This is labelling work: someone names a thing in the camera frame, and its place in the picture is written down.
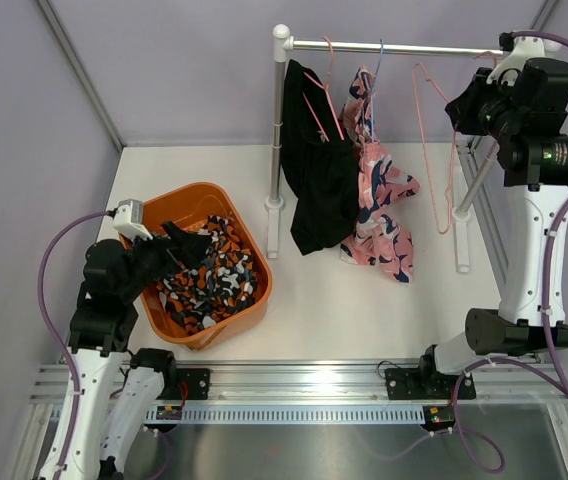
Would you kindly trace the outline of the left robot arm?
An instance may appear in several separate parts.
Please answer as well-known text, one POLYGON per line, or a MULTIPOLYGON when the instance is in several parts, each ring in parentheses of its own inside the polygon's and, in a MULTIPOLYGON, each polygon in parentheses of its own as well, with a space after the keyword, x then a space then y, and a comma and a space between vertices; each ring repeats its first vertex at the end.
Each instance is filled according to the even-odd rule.
POLYGON ((66 340, 69 368, 62 413, 41 479, 121 479, 145 415, 180 384, 173 353, 128 351, 138 318, 135 300, 152 283, 199 265, 210 249, 205 235, 172 222, 163 234, 142 234, 125 247, 115 239, 91 245, 66 340))

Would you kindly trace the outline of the pink patterned shorts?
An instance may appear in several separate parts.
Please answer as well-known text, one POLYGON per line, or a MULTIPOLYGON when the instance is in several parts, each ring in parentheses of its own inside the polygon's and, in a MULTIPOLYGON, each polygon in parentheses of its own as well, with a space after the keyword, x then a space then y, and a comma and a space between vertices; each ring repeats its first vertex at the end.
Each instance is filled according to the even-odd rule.
POLYGON ((397 168, 376 135, 375 75, 362 66, 351 82, 341 121, 354 144, 358 166, 358 207, 354 230, 340 245, 340 259, 378 266, 392 280, 409 283, 414 276, 411 232, 392 214, 392 206, 416 195, 420 184, 397 168))

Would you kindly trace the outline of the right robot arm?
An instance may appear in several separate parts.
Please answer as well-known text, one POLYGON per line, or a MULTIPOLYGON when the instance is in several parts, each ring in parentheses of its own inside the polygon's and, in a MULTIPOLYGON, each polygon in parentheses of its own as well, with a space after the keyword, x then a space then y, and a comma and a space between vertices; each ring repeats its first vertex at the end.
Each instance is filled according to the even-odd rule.
POLYGON ((562 274, 568 223, 568 63, 536 57, 519 67, 481 68, 445 111, 453 129, 490 136, 504 172, 512 240, 495 309, 472 308, 453 339, 430 347, 418 388, 438 397, 452 374, 480 358, 507 360, 568 349, 562 274))

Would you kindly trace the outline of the blue hanger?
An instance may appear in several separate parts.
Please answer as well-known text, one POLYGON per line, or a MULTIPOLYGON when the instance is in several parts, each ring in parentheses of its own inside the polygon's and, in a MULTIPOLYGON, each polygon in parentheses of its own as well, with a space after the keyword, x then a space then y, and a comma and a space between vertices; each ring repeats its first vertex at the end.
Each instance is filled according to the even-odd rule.
POLYGON ((375 127, 375 95, 376 95, 376 87, 377 81, 379 78, 379 70, 383 61, 384 57, 384 39, 380 38, 380 50, 378 54, 378 60, 375 67, 375 71, 373 74, 373 83, 370 87, 370 136, 371 141, 376 142, 376 127, 375 127))

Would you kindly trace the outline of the orange camouflage shorts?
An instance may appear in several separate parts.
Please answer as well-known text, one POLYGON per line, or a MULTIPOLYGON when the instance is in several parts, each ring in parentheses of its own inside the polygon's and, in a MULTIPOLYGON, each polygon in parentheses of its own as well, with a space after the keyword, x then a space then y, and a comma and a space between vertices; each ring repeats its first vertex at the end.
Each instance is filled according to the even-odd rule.
POLYGON ((156 286, 169 318, 188 336, 252 306, 259 286, 254 252, 233 219, 211 215, 198 233, 212 240, 205 260, 156 286))

